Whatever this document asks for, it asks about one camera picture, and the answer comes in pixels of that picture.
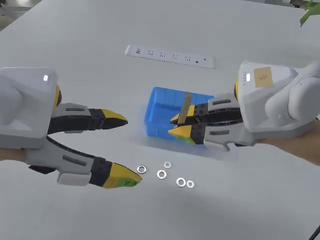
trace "small washer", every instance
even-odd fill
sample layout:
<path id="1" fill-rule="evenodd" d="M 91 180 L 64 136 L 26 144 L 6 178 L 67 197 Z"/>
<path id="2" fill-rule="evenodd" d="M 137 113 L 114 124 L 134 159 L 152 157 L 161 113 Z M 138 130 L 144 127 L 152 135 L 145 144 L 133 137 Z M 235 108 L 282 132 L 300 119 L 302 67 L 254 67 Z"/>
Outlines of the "small washer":
<path id="1" fill-rule="evenodd" d="M 195 183 L 194 183 L 194 181 L 188 180 L 188 181 L 186 182 L 186 186 L 187 186 L 188 188 L 192 189 L 192 188 L 195 186 Z"/>
<path id="2" fill-rule="evenodd" d="M 144 174 L 147 171 L 147 168 L 145 165 L 140 165 L 136 168 L 137 172 L 140 174 Z"/>
<path id="3" fill-rule="evenodd" d="M 179 188 L 183 188 L 183 187 L 186 185 L 186 180 L 185 180 L 183 177 L 179 177 L 179 178 L 176 180 L 176 185 L 177 185 Z"/>
<path id="4" fill-rule="evenodd" d="M 158 179 L 165 179 L 167 177 L 167 173 L 165 170 L 159 170 L 157 173 L 156 173 L 156 176 L 158 177 Z"/>
<path id="5" fill-rule="evenodd" d="M 171 162 L 166 161 L 166 162 L 164 163 L 164 167 L 165 167 L 166 169 L 171 168 Z"/>

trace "white tabletop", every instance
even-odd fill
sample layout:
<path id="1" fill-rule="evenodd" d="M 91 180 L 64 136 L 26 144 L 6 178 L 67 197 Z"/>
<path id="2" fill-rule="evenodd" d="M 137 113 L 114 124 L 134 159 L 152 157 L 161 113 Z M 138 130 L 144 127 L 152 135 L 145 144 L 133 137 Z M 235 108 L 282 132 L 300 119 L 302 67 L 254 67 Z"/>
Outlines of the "white tabletop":
<path id="1" fill-rule="evenodd" d="M 57 185 L 57 173 L 1 162 L 1 239 L 308 239 L 320 224 L 320 167 L 271 146 L 175 152 L 143 126 L 153 87 L 214 95 L 233 91 L 243 60 L 320 60 L 319 18 L 300 28 L 303 14 L 239 0 L 44 0 L 0 32 L 0 67 L 52 67 L 63 102 L 129 121 L 56 140 L 133 170 L 147 166 L 138 186 L 102 189 Z M 212 55 L 216 69 L 125 56 L 128 45 Z M 165 161 L 172 168 L 159 180 Z M 178 177 L 195 187 L 177 187 Z"/>

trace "blue plastic box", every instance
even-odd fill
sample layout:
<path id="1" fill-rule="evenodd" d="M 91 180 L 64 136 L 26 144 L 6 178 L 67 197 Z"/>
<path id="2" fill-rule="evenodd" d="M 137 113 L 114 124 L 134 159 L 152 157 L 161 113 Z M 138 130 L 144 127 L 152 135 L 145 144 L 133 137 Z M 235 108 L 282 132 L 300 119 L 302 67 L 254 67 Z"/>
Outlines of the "blue plastic box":
<path id="1" fill-rule="evenodd" d="M 168 130 L 175 127 L 170 120 L 177 115 L 183 105 L 186 96 L 185 91 L 178 91 L 162 87 L 154 87 L 144 116 L 146 134 L 149 137 L 175 140 Z M 209 99 L 215 98 L 214 95 L 192 93 L 192 104 L 207 103 Z"/>

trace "power strip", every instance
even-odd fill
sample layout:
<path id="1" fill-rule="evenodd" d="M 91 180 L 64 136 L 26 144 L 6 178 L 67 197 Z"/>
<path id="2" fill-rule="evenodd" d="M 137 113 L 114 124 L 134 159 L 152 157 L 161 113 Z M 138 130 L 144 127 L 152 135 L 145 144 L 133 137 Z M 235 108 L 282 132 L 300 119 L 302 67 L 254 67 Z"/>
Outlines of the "power strip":
<path id="1" fill-rule="evenodd" d="M 129 45 L 126 48 L 125 55 L 207 69 L 215 68 L 215 62 L 212 56 L 201 56 L 192 53 L 173 52 L 150 46 Z"/>

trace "gray floor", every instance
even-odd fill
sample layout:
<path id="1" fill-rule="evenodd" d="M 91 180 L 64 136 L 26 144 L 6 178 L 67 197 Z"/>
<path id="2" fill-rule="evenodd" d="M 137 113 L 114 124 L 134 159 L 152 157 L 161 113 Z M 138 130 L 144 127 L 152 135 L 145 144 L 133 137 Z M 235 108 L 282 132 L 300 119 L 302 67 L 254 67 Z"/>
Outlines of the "gray floor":
<path id="1" fill-rule="evenodd" d="M 6 7 L 34 7 L 42 0 L 6 0 Z M 24 14 L 24 12 L 13 12 L 17 17 Z M 14 20 L 8 16 L 0 16 L 0 31 L 6 28 Z"/>
<path id="2" fill-rule="evenodd" d="M 34 7 L 42 0 L 7 0 L 6 6 L 14 6 L 14 7 Z M 273 5 L 281 5 L 285 6 L 282 0 L 244 0 L 250 2 L 259 2 L 259 3 L 266 3 L 266 4 L 273 4 Z M 24 12 L 14 12 L 14 14 L 19 17 Z M 0 16 L 0 31 L 10 25 L 14 20 L 8 16 Z"/>

